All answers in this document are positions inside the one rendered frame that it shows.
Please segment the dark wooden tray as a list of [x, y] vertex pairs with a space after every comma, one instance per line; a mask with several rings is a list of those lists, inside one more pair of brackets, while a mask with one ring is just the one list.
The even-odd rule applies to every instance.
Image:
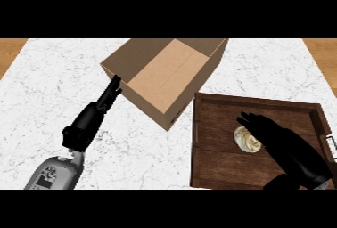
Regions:
[[327, 140], [332, 128], [321, 105], [203, 93], [196, 94], [194, 101], [190, 185], [209, 189], [261, 189], [283, 173], [265, 150], [249, 153], [237, 146], [237, 118], [243, 113], [271, 118], [303, 137], [329, 163], [334, 174], [329, 187], [337, 189], [337, 161]]

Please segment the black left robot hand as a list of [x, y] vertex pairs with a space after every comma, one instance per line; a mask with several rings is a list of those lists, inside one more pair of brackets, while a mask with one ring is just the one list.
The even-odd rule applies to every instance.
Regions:
[[104, 116], [113, 107], [114, 100], [122, 94], [120, 88], [122, 77], [114, 75], [110, 85], [107, 86], [102, 96], [97, 102], [92, 102], [71, 124], [63, 131], [64, 141], [63, 145], [74, 150], [83, 152], [94, 141], [95, 135], [99, 131]]

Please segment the cream frosted cupcake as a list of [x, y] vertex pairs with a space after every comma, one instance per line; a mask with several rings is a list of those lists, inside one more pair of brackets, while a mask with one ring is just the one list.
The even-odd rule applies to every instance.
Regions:
[[256, 153], [262, 148], [262, 143], [244, 126], [240, 126], [235, 129], [235, 143], [238, 148], [247, 153]]

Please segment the brown cardboard box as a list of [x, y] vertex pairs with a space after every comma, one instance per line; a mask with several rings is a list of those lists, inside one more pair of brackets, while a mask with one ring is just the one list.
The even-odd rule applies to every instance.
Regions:
[[132, 38], [101, 63], [125, 97], [170, 129], [224, 57], [225, 38]]

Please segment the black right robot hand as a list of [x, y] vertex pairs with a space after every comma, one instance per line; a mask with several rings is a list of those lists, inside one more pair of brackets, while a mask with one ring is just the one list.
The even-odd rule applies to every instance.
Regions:
[[262, 143], [284, 171], [264, 186], [264, 190], [295, 191], [300, 187], [314, 190], [333, 178], [327, 161], [318, 151], [302, 136], [269, 118], [246, 112], [241, 112], [241, 115], [238, 123]]

